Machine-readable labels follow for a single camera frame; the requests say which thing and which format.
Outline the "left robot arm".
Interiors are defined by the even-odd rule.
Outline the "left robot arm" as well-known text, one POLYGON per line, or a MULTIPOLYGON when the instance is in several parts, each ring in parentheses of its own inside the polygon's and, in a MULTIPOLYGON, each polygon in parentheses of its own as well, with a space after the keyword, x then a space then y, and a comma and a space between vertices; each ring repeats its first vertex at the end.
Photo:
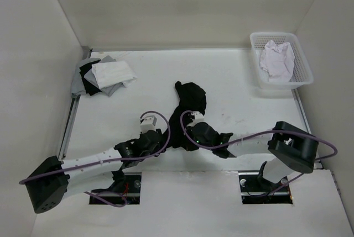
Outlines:
POLYGON ((158 156, 168 145, 170 131, 160 129, 140 133, 98 154, 71 160, 57 156, 46 158, 20 184, 25 185, 33 210, 45 213, 64 199, 78 193, 120 191, 126 180, 124 170, 133 168, 145 159, 158 156))

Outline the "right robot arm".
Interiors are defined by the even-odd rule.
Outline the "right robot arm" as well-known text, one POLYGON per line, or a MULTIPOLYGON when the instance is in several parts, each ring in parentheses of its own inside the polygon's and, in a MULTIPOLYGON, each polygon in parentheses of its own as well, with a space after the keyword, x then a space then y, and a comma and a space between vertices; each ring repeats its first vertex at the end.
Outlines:
POLYGON ((236 137, 233 133, 218 133, 205 122, 190 123, 185 135, 191 145, 209 149, 223 159, 272 154, 274 159, 262 164, 256 178, 258 187, 265 191, 294 172, 312 173, 319 144, 313 135, 284 121, 263 134, 238 138, 234 143, 230 141, 236 137))

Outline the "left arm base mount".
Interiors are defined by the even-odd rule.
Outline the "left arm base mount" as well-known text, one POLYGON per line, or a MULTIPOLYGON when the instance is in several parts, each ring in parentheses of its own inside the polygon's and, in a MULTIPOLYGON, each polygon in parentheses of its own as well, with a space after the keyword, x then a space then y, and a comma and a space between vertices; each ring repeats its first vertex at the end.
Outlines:
POLYGON ((140 191, 142 188, 141 173, 124 173, 122 170, 113 172, 113 184, 107 188, 99 188, 91 191, 103 199, 89 197, 89 205, 116 206, 139 205, 140 191))

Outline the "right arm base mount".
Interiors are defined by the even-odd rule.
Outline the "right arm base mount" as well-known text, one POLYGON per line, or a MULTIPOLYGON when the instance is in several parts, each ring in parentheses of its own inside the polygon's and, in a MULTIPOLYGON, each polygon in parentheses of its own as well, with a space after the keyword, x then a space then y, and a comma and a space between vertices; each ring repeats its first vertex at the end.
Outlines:
POLYGON ((243 204, 293 204, 288 177, 273 183, 263 178, 266 161, 258 172, 239 172, 238 179, 243 204))

